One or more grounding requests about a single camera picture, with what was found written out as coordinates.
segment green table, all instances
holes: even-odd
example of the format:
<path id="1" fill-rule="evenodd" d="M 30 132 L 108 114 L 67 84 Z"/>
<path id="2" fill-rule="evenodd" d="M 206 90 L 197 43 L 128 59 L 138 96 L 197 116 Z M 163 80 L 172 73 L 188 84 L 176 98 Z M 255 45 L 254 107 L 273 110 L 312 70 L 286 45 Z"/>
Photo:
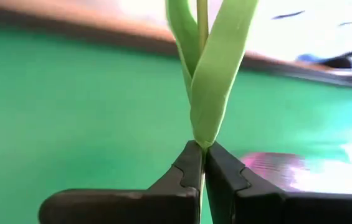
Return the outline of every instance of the green table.
<path id="1" fill-rule="evenodd" d="M 192 138 L 188 108 L 175 58 L 0 27 L 0 223 L 37 223 L 63 189 L 147 188 Z M 344 158 L 352 88 L 242 71 L 218 140 Z"/>

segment wooden edge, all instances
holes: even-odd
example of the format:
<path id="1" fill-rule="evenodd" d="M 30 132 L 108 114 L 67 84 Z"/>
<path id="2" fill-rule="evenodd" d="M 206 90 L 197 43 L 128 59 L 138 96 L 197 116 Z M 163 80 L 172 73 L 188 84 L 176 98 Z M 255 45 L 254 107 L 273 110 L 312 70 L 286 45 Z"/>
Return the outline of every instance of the wooden edge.
<path id="1" fill-rule="evenodd" d="M 62 32 L 62 26 L 72 29 L 77 36 L 94 36 L 94 40 L 112 42 L 129 47 L 150 50 L 158 53 L 177 55 L 172 33 L 164 27 L 131 20 L 119 14 L 106 15 L 81 4 L 61 0 L 0 0 L 0 10 L 17 14 L 16 22 L 29 23 L 30 20 L 44 21 L 45 27 Z M 285 62 L 247 51 L 242 61 L 244 69 L 272 71 L 274 75 L 303 78 L 318 82 L 352 87 L 352 73 L 336 75 L 329 67 L 307 65 L 298 62 Z"/>

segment green plant stem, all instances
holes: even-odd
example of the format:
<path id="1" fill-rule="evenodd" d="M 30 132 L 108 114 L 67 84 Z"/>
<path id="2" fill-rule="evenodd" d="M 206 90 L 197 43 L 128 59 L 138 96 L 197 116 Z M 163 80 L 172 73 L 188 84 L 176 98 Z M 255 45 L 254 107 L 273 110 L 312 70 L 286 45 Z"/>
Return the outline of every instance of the green plant stem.
<path id="1" fill-rule="evenodd" d="M 199 31 L 199 50 L 202 53 L 209 35 L 207 0 L 196 0 L 197 23 Z"/>

